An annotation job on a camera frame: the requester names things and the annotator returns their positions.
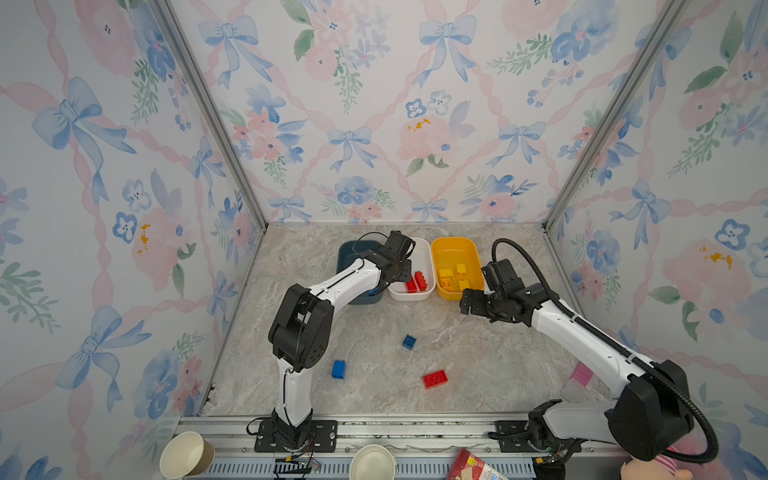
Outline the white plastic bin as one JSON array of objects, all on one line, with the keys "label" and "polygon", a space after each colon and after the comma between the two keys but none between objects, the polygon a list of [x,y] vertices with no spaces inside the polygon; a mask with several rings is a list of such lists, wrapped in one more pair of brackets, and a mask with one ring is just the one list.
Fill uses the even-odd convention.
[{"label": "white plastic bin", "polygon": [[411,276],[407,282],[396,282],[388,287],[390,297],[396,301],[426,300],[436,287],[436,276],[430,244],[423,238],[414,237],[411,260]]}]

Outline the red lego brick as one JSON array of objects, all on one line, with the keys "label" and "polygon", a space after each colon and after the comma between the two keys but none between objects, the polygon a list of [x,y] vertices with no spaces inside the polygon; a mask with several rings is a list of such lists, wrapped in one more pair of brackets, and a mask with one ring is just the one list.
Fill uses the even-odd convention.
[{"label": "red lego brick", "polygon": [[413,276],[416,283],[418,284],[420,292],[425,292],[428,289],[428,282],[426,280],[426,277],[421,271],[417,271],[415,275]]},{"label": "red lego brick", "polygon": [[426,390],[444,385],[448,382],[447,374],[444,370],[435,371],[424,375],[422,382]]},{"label": "red lego brick", "polygon": [[406,285],[406,290],[408,294],[414,294],[414,293],[420,292],[418,284],[416,283],[413,277],[411,277],[410,280],[405,283],[405,285]]}]

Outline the yellow plastic bin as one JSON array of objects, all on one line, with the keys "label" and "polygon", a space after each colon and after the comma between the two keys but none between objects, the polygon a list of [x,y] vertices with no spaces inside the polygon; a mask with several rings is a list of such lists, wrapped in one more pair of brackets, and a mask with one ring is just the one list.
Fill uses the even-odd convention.
[{"label": "yellow plastic bin", "polygon": [[475,243],[466,237],[441,237],[431,243],[438,295],[460,301],[465,289],[483,290],[485,281]]}]

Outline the dark blue square lego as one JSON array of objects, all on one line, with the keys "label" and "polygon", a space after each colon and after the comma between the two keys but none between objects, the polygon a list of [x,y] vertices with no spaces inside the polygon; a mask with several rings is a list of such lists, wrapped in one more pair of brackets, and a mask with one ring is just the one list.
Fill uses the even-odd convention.
[{"label": "dark blue square lego", "polygon": [[411,335],[406,335],[403,339],[402,346],[408,350],[413,350],[417,339]]}]

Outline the red lego brick front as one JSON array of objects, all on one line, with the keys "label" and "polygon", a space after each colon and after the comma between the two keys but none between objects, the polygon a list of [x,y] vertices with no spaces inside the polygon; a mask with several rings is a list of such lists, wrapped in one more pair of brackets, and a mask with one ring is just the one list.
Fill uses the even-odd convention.
[{"label": "red lego brick front", "polygon": [[426,390],[444,385],[448,382],[447,374],[444,370],[435,371],[424,375],[422,382]]}]

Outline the blue lego brick front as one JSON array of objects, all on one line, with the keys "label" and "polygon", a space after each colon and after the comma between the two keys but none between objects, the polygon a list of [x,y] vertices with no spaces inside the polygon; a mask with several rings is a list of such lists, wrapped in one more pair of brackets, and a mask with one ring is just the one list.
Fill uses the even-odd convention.
[{"label": "blue lego brick front", "polygon": [[335,360],[333,362],[331,375],[334,379],[343,380],[346,373],[346,362],[343,360]]}]

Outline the yellow round lego piece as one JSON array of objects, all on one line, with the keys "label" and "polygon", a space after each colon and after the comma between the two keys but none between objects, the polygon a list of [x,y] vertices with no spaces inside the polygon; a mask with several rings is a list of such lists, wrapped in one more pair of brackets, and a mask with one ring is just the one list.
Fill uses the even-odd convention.
[{"label": "yellow round lego piece", "polygon": [[452,279],[449,277],[441,277],[440,278],[440,287],[446,291],[446,292],[453,292],[453,282]]}]

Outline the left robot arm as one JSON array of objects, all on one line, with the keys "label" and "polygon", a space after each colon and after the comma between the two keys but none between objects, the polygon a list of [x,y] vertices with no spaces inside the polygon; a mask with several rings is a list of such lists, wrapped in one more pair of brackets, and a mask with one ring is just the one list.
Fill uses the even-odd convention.
[{"label": "left robot arm", "polygon": [[380,245],[328,280],[286,291],[268,333],[279,368],[276,426],[293,436],[308,430],[313,368],[328,348],[335,313],[363,294],[407,281],[413,249],[410,239],[399,247]]}]

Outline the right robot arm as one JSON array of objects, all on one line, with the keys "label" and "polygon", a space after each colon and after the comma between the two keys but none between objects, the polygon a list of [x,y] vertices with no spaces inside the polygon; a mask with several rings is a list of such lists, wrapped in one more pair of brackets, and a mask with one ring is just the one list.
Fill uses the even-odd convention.
[{"label": "right robot arm", "polygon": [[540,284],[503,294],[467,289],[460,301],[465,315],[490,322],[524,324],[559,343],[610,390],[608,400],[573,403],[551,399],[531,410],[527,441],[539,451],[571,440],[620,446],[650,461],[672,451],[694,427],[684,371],[670,361],[655,363],[627,349]]}]

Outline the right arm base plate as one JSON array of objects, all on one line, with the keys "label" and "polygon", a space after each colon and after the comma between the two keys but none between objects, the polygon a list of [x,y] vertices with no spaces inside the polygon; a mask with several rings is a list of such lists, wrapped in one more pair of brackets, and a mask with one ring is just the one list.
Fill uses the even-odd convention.
[{"label": "right arm base plate", "polygon": [[556,456],[581,451],[581,441],[556,438],[540,421],[499,420],[487,437],[498,442],[504,453],[537,452]]}]

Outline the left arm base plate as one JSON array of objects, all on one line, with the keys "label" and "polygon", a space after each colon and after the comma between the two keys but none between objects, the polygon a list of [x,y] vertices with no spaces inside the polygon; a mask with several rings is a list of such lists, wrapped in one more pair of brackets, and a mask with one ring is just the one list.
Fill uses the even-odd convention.
[{"label": "left arm base plate", "polygon": [[279,418],[267,419],[259,424],[254,436],[256,453],[333,453],[338,422],[308,419],[292,427]]}]

